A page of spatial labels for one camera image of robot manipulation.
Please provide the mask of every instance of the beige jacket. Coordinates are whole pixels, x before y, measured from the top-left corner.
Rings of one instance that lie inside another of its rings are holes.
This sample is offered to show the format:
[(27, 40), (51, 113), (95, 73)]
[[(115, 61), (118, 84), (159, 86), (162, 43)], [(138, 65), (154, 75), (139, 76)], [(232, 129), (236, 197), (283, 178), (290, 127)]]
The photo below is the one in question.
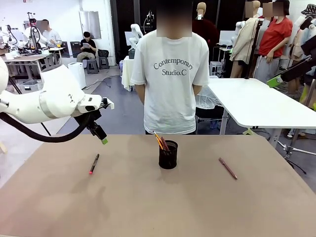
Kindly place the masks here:
[(293, 59), (294, 61), (301, 61), (304, 55), (304, 52), (301, 48), (302, 36), (303, 36), (303, 31), (299, 29), (296, 36), (294, 37), (294, 40), (290, 49), (290, 55), (289, 55), (289, 58)]
[(239, 31), (238, 37), (231, 55), (231, 61), (244, 61), (249, 64), (252, 45), (256, 35), (258, 21), (256, 18), (249, 18), (245, 26)]

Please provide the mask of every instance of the pencil holder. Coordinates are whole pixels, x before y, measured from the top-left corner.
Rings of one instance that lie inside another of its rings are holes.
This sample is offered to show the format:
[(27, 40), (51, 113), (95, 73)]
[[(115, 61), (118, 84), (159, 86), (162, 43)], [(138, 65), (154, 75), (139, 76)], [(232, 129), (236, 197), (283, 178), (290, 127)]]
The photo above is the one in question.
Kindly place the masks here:
[(163, 169), (173, 169), (177, 166), (178, 144), (169, 140), (166, 140), (166, 144), (170, 151), (159, 147), (159, 166)]

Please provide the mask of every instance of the desk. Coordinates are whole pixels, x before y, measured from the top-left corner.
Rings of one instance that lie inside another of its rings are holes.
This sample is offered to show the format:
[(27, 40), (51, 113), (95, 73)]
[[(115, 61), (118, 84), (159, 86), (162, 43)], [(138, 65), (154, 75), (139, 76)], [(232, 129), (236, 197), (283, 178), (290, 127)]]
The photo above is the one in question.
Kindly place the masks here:
[(105, 146), (91, 135), (43, 144), (0, 189), (0, 234), (316, 236), (315, 194), (263, 137), (166, 138), (179, 145), (173, 170), (160, 169), (154, 136), (109, 135)]
[(133, 73), (134, 59), (129, 59), (128, 56), (124, 58), (123, 63), (123, 75), (122, 75), (122, 85), (124, 89), (131, 91), (131, 87), (134, 85), (131, 83), (132, 73)]
[[(40, 66), (40, 59), (44, 59), (45, 65), (48, 68), (49, 63), (47, 60), (45, 60), (47, 55), (44, 54), (39, 54), (39, 55), (31, 55), (31, 56), (21, 56), (19, 58), (14, 58), (12, 60), (7, 60), (6, 57), (3, 57), (4, 62), (7, 64), (7, 66), (18, 66), (18, 65), (24, 65), (24, 66), (32, 66), (32, 65), (37, 65), (39, 74), (41, 73), (41, 66)], [(25, 70), (28, 74), (29, 79), (32, 78), (32, 73), (29, 67), (25, 67)]]
[(63, 64), (63, 62), (62, 62), (62, 59), (61, 59), (61, 50), (63, 50), (64, 48), (50, 48), (50, 49), (48, 49), (48, 51), (49, 52), (53, 52), (53, 56), (54, 56), (54, 60), (55, 60), (55, 64), (56, 64), (56, 62), (58, 62), (58, 59), (57, 59), (57, 56), (56, 56), (56, 51), (58, 51), (58, 53), (59, 53), (59, 64)]
[(314, 111), (257, 79), (210, 79), (208, 86), (225, 108), (221, 135), (225, 134), (228, 114), (239, 126), (272, 129), (270, 143), (274, 147), (282, 128), (316, 128)]

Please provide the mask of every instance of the red shirt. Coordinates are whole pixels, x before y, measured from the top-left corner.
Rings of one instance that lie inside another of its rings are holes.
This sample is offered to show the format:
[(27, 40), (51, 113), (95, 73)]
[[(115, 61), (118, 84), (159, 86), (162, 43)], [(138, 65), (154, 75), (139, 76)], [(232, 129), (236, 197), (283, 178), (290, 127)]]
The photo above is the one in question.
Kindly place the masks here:
[[(277, 46), (286, 37), (290, 37), (292, 34), (293, 23), (290, 19), (284, 18), (280, 23), (276, 24), (274, 19), (267, 30), (264, 32), (260, 47), (259, 54), (266, 56), (271, 49)], [(274, 57), (280, 57), (283, 55), (283, 47), (279, 48), (274, 53)]]

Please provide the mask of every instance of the pen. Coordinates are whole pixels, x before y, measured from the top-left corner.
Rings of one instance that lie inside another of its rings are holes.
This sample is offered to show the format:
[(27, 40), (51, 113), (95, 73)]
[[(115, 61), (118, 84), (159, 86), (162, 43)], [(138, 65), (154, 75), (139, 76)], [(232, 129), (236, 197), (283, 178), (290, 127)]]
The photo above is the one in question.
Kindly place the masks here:
[(228, 172), (232, 175), (234, 179), (238, 179), (237, 176), (232, 172), (232, 170), (228, 167), (228, 165), (225, 163), (225, 161), (222, 158), (219, 158), (219, 161), (222, 163), (223, 166), (228, 170)]
[(97, 164), (97, 162), (98, 162), (99, 156), (100, 156), (100, 154), (97, 154), (97, 157), (96, 157), (95, 160), (94, 160), (94, 163), (93, 163), (93, 165), (92, 165), (92, 167), (91, 167), (91, 169), (90, 169), (89, 174), (92, 174), (92, 173), (93, 173), (94, 167), (96, 166), (96, 164)]

